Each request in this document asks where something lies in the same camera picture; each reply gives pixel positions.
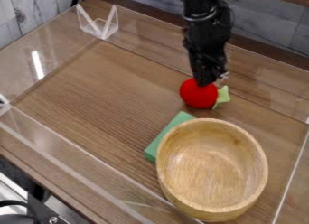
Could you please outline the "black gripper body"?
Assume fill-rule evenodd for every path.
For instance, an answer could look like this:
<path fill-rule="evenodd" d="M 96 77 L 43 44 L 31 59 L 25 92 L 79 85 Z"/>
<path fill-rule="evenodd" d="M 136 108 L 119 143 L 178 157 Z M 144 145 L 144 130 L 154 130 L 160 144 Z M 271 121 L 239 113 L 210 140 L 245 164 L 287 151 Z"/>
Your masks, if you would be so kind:
<path fill-rule="evenodd" d="M 234 14 L 231 10 L 218 10 L 209 19 L 188 21 L 183 28 L 183 46 L 192 59 L 225 64 L 225 46 L 231 36 Z"/>

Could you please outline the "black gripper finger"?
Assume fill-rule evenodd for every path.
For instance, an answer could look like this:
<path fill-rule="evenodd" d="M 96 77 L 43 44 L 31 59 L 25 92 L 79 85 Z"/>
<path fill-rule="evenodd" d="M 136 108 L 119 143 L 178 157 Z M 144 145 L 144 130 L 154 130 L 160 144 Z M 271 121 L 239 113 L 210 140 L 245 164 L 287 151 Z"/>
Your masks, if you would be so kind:
<path fill-rule="evenodd" d="M 217 58 L 210 60 L 211 83 L 214 83 L 218 79 L 225 80 L 229 77 L 226 65 L 226 56 L 218 56 Z"/>
<path fill-rule="evenodd" d="M 217 80 L 214 73 L 215 61 L 207 55 L 190 55 L 191 74 L 199 87 L 205 87 Z"/>

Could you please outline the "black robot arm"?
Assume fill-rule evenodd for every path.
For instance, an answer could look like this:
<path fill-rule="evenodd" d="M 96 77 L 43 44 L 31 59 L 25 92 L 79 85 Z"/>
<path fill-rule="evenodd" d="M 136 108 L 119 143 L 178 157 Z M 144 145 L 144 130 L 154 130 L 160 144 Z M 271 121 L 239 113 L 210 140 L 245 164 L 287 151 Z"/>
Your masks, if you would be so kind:
<path fill-rule="evenodd" d="M 183 3 L 183 46 L 191 74 L 199 87 L 226 78 L 225 46 L 231 36 L 233 11 L 223 0 L 180 0 Z"/>

